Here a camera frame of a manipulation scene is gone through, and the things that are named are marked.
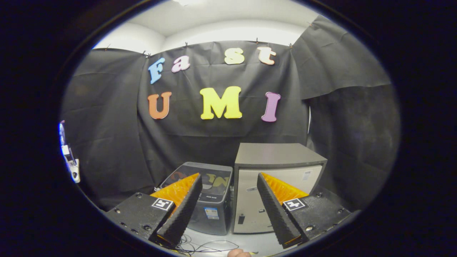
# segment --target cable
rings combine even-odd
[[[183,234],[183,237],[184,237],[184,239],[181,237],[180,242],[176,247],[169,247],[169,246],[165,246],[165,245],[162,245],[162,244],[160,244],[160,245],[162,247],[166,248],[166,249],[169,249],[169,250],[172,250],[172,251],[175,251],[175,252],[178,252],[178,253],[182,253],[182,254],[188,255],[190,257],[192,257],[192,254],[194,254],[196,252],[225,252],[225,251],[231,251],[233,249],[238,249],[239,248],[239,245],[237,245],[237,244],[235,244],[233,242],[230,242],[228,240],[214,240],[214,241],[206,242],[206,243],[204,243],[202,245],[199,245],[199,244],[196,244],[196,243],[192,243],[192,238],[190,236],[188,236],[186,234]],[[205,244],[209,244],[209,243],[213,243],[213,242],[219,242],[219,241],[229,242],[229,243],[235,245],[236,247],[235,248],[231,248],[231,249],[226,249],[226,250],[218,250],[218,249],[214,249],[214,248],[211,248],[211,247],[204,246]],[[183,249],[182,245],[186,245],[186,244],[190,245],[192,247],[192,250]],[[200,249],[202,247],[208,248],[208,249],[204,249],[204,250],[198,251],[198,249]]]

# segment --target cabinet top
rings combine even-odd
[[[302,144],[241,143],[235,165],[289,165],[320,163],[327,159]]]

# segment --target letter m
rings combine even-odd
[[[211,113],[211,108],[218,118],[222,117],[224,109],[224,117],[227,119],[241,118],[242,113],[239,111],[238,94],[241,92],[239,86],[229,86],[225,89],[222,98],[219,98],[214,88],[203,88],[200,94],[203,96],[203,114],[202,119],[212,119],[214,114]]]

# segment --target fingertip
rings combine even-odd
[[[251,257],[251,254],[248,252],[239,253],[236,257]]]
[[[228,252],[227,257],[236,257],[240,253],[243,253],[243,249],[233,249]]]

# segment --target black cloth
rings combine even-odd
[[[257,47],[270,47],[274,65],[259,61]],[[224,51],[241,48],[242,64],[228,65]],[[173,61],[190,57],[191,66],[171,72]],[[161,78],[150,84],[148,68],[165,58]],[[202,120],[203,96],[200,90],[212,87],[222,97],[229,86],[239,86],[242,118],[224,116]],[[170,91],[170,112],[164,119],[152,119],[147,97]],[[281,95],[277,121],[264,122],[267,92]],[[157,104],[162,110],[162,98]],[[234,165],[240,142],[306,144],[309,109],[300,98],[300,87],[290,48],[271,43],[227,41],[176,48],[149,58],[143,68],[138,96],[140,141],[154,181],[159,183],[186,161]]]
[[[275,64],[260,62],[257,47],[272,48]],[[241,48],[244,62],[226,64],[228,48]],[[190,67],[173,73],[173,61],[183,55]],[[150,84],[148,68],[162,57],[161,78]],[[241,88],[242,118],[202,120],[200,90],[212,87],[222,97],[229,86]],[[172,92],[168,115],[151,118],[148,96],[166,91]],[[281,95],[274,123],[261,120],[269,91]],[[158,111],[162,106],[159,97]],[[149,58],[92,50],[69,84],[62,119],[80,159],[80,185],[106,210],[135,191],[151,193],[184,162],[233,166],[240,142],[307,145],[329,160],[320,186],[360,209],[388,177],[400,126],[395,91],[377,59],[321,16],[292,48],[209,42]]]
[[[395,88],[359,40],[322,16],[292,53],[311,109],[307,147],[328,159],[319,185],[347,208],[363,209],[386,182],[399,148]]]
[[[62,105],[66,139],[80,160],[80,185],[110,208],[134,191],[153,190],[138,138],[139,74],[144,56],[92,50],[72,77]]]

